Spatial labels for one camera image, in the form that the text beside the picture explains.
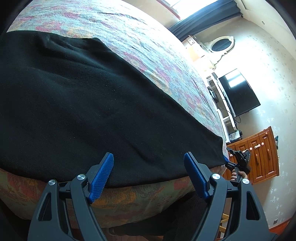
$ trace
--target gray curtain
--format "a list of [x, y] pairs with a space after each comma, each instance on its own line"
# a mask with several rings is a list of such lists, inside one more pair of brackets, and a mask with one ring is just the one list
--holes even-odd
[[233, 0], [218, 0], [169, 28], [180, 41], [215, 24], [241, 15]]

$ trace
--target wall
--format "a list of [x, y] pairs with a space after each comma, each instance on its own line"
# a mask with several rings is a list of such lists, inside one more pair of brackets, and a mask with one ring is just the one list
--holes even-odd
[[156, 0], [124, 0], [125, 2], [137, 7], [147, 13], [166, 28], [173, 26], [179, 19], [170, 12], [165, 6]]
[[244, 18], [216, 25], [196, 35], [202, 42], [230, 35], [234, 48], [216, 65], [218, 77], [238, 68], [261, 106], [241, 115], [243, 137], [269, 125], [279, 136], [280, 176], [254, 185], [270, 228], [289, 219], [296, 209], [296, 61], [269, 33]]
[[296, 40], [278, 12], [265, 0], [235, 0], [244, 18], [254, 22], [296, 58]]

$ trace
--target drawer handle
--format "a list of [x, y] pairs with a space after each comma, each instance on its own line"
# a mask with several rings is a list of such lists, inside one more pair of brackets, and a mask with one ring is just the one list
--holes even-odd
[[268, 156], [268, 160], [270, 160], [270, 155], [269, 155], [269, 149], [267, 148], [267, 156]]
[[257, 166], [259, 166], [259, 162], [258, 162], [258, 160], [257, 160], [257, 154], [256, 154], [256, 156], [255, 156], [255, 161], [256, 161]]

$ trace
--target floral bedspread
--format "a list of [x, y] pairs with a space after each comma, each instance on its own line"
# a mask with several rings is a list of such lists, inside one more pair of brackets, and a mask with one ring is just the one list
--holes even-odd
[[[182, 43], [164, 26], [121, 0], [33, 0], [8, 31], [34, 30], [73, 38], [99, 38], [213, 133], [223, 136], [214, 104]], [[223, 153], [228, 156], [224, 143]], [[223, 173], [217, 167], [216, 172]], [[30, 219], [45, 183], [0, 169], [0, 198]], [[188, 177], [105, 189], [92, 205], [102, 227], [151, 217], [193, 190]]]

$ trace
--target tv screen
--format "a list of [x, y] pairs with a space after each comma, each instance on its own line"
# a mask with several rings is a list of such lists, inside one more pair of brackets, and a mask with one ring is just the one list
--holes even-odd
[[249, 83], [237, 69], [219, 78], [219, 80], [232, 106], [234, 117], [246, 113], [260, 105]]

